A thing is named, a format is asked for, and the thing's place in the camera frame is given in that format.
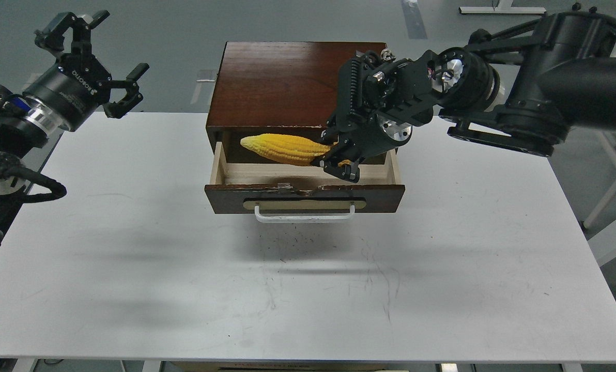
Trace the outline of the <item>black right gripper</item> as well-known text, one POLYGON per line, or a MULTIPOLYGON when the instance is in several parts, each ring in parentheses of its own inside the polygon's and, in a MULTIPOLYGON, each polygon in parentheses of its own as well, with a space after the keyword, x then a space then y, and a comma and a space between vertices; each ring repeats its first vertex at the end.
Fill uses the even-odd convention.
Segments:
POLYGON ((383 115, 372 115, 364 124, 353 127, 355 129, 350 132, 323 130, 318 144, 332 147, 348 140, 347 145, 340 150, 315 153, 311 165, 341 180, 358 183, 360 163, 405 145, 413 129, 409 123, 397 122, 383 115))

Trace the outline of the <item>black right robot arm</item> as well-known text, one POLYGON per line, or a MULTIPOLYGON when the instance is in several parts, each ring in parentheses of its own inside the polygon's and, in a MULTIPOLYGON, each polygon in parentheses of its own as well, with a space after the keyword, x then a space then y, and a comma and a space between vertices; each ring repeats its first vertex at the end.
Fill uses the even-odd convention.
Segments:
POLYGON ((528 21, 464 47, 398 59, 371 50, 338 72, 336 107, 311 166, 357 183, 365 160, 438 116, 451 137, 549 157, 573 127, 616 132, 616 18, 591 9, 528 21))

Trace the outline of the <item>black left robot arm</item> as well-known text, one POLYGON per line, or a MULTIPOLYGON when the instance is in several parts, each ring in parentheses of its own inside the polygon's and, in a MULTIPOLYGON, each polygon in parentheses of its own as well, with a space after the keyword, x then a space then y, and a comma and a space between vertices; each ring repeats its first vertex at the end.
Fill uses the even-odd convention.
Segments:
POLYGON ((14 210, 67 195, 63 184, 27 167, 24 156, 43 148, 55 130, 77 131, 99 107, 120 119, 143 101, 138 80, 149 65, 115 80, 91 49, 91 31, 109 15, 58 14, 35 32, 36 46, 55 57, 53 66, 20 94, 0 85, 0 246, 14 210))

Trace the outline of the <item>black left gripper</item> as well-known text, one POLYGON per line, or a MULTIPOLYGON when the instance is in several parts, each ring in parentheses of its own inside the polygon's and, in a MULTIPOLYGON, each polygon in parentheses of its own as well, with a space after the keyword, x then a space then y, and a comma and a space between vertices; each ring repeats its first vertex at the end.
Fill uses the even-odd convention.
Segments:
POLYGON ((149 70, 149 64, 138 64, 124 80, 110 80, 112 74, 91 52, 91 31, 109 16, 107 10, 98 10, 89 17, 62 12, 46 28, 35 31, 35 45, 59 59, 24 90, 24 95, 62 116, 63 130, 77 131, 101 104, 108 118, 121 119, 143 101, 138 80, 149 70), (65 33, 69 29, 73 32, 72 42, 66 53, 65 33), (81 58, 88 58, 86 65, 81 64, 81 58), (112 89, 124 89, 124 98, 107 102, 110 93, 106 90, 112 89))

